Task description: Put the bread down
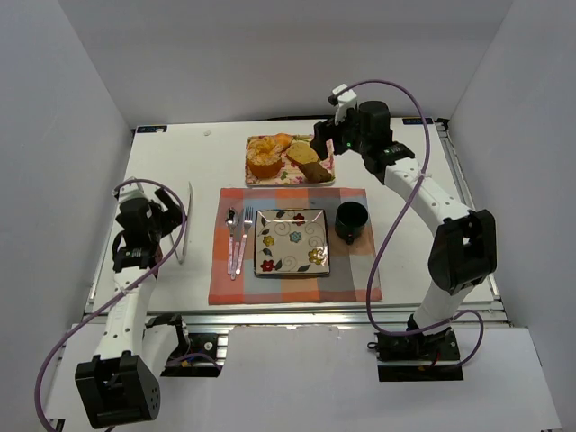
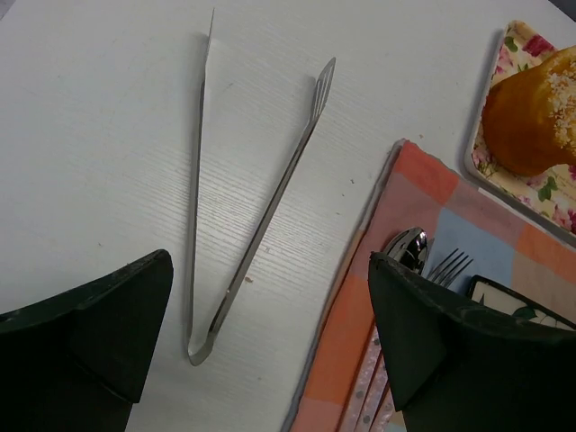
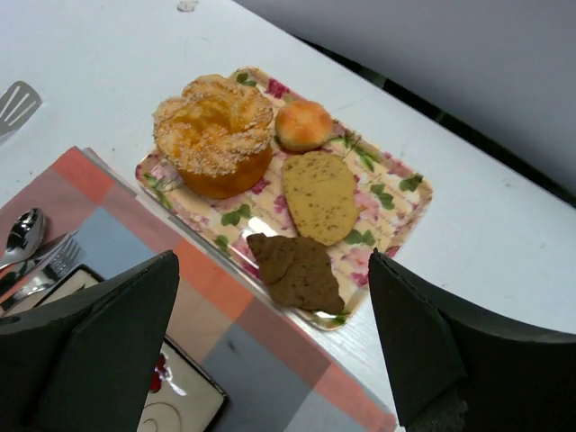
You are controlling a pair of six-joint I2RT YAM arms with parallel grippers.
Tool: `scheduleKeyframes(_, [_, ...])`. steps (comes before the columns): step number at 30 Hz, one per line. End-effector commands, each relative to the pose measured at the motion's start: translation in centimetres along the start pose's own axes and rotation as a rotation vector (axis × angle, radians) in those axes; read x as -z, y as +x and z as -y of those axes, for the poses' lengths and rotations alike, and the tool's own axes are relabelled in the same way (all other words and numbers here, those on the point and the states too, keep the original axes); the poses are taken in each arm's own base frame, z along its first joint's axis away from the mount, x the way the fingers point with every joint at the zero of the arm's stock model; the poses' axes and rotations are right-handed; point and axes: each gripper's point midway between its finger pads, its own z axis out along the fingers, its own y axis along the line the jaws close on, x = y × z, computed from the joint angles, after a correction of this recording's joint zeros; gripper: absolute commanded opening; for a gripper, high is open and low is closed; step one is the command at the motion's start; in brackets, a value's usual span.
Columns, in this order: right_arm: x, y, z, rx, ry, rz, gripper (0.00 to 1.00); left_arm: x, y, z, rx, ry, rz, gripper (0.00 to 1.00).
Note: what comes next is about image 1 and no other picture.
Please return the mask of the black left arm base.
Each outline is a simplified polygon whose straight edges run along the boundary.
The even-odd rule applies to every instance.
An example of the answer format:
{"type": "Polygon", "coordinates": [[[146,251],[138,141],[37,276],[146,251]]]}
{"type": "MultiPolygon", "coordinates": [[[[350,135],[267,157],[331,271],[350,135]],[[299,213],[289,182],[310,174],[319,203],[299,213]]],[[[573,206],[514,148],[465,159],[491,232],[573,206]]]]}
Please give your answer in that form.
{"type": "Polygon", "coordinates": [[[218,377],[216,333],[189,333],[181,314],[150,318],[139,356],[156,378],[218,377]]]}

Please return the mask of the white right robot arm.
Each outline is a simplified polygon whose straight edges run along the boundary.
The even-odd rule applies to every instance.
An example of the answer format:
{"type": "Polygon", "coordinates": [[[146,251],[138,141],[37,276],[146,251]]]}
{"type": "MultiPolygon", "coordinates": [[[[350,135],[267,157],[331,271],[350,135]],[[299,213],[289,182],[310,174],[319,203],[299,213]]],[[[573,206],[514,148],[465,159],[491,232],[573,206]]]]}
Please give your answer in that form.
{"type": "Polygon", "coordinates": [[[327,158],[329,146],[337,155],[358,153],[365,169],[424,221],[434,236],[427,261],[431,284],[407,333],[431,336],[447,329],[465,297],[496,270],[493,215],[470,209],[425,176],[414,152],[394,140],[383,102],[337,110],[334,118],[315,124],[310,144],[321,159],[327,158]]]}

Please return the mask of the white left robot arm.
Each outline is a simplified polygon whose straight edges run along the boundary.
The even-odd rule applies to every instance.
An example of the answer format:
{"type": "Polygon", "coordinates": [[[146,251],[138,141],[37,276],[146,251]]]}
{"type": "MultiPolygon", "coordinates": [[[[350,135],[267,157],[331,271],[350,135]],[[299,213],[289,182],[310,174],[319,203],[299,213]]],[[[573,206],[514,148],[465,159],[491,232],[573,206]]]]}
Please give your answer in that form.
{"type": "Polygon", "coordinates": [[[158,378],[184,343],[179,318],[148,319],[164,253],[161,241],[185,229],[180,199],[163,188],[148,198],[139,184],[116,194],[121,229],[112,242],[114,292],[92,359],[76,367],[75,383],[90,425],[113,428],[151,421],[160,410],[158,378]]]}

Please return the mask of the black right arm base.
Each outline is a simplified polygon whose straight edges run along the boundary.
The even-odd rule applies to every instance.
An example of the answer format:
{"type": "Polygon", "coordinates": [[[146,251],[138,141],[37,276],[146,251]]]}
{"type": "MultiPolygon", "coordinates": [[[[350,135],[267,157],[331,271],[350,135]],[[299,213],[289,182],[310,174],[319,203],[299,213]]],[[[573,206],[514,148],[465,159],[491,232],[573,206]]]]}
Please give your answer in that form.
{"type": "Polygon", "coordinates": [[[455,333],[408,337],[374,335],[367,349],[376,354],[381,383],[456,382],[464,379],[455,333]]]}

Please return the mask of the sugared orange bread bun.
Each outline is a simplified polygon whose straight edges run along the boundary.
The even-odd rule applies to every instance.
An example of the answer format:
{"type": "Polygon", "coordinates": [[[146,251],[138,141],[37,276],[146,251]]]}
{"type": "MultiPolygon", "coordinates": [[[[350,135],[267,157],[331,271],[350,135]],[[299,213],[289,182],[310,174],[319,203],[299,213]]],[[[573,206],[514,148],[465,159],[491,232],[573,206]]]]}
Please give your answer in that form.
{"type": "Polygon", "coordinates": [[[283,167],[282,147],[275,137],[252,139],[247,144],[246,162],[257,179],[275,177],[283,167]]]}

